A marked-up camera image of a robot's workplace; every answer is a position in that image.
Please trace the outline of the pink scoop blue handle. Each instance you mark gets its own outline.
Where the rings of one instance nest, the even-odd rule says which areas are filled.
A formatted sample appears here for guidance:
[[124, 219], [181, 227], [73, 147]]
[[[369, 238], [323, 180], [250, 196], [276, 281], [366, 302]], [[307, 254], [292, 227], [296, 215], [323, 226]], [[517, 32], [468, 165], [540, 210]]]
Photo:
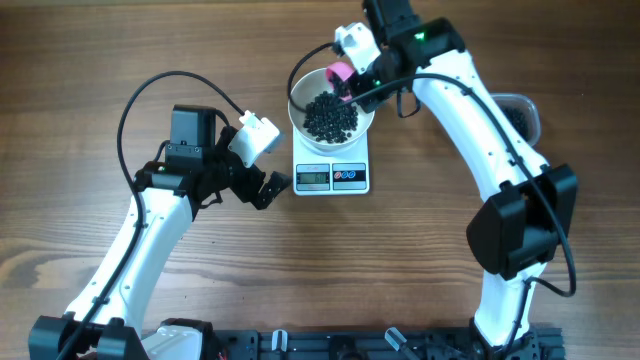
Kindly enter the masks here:
[[343, 101], [352, 99], [349, 79], [354, 73], [355, 70], [344, 62], [335, 62], [325, 69], [325, 78], [332, 92]]

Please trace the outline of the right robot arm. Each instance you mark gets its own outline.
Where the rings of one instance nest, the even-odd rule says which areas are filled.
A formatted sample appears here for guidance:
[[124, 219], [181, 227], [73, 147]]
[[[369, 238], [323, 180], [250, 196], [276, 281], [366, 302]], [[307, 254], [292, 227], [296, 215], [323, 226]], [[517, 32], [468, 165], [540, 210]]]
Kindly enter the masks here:
[[366, 0], [362, 8], [365, 24], [335, 34], [355, 69], [352, 99], [370, 112], [409, 92], [457, 147], [483, 202], [466, 230], [484, 271], [472, 327], [487, 357], [510, 357], [522, 348], [546, 265], [557, 252], [574, 265], [576, 176], [550, 166], [509, 122], [450, 21], [424, 21], [406, 1]]

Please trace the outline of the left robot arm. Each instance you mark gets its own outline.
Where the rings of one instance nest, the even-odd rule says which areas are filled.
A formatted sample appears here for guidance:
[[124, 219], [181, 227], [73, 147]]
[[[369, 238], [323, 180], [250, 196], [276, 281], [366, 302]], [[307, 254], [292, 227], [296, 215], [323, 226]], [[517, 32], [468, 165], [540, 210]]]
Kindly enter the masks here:
[[218, 109], [177, 105], [168, 140], [132, 181], [129, 213], [89, 284], [60, 317], [41, 316], [28, 338], [33, 359], [222, 359], [211, 323], [170, 318], [148, 336], [152, 292], [197, 213], [229, 189], [266, 209], [289, 176], [255, 164], [281, 140], [266, 117], [244, 111], [234, 128]]

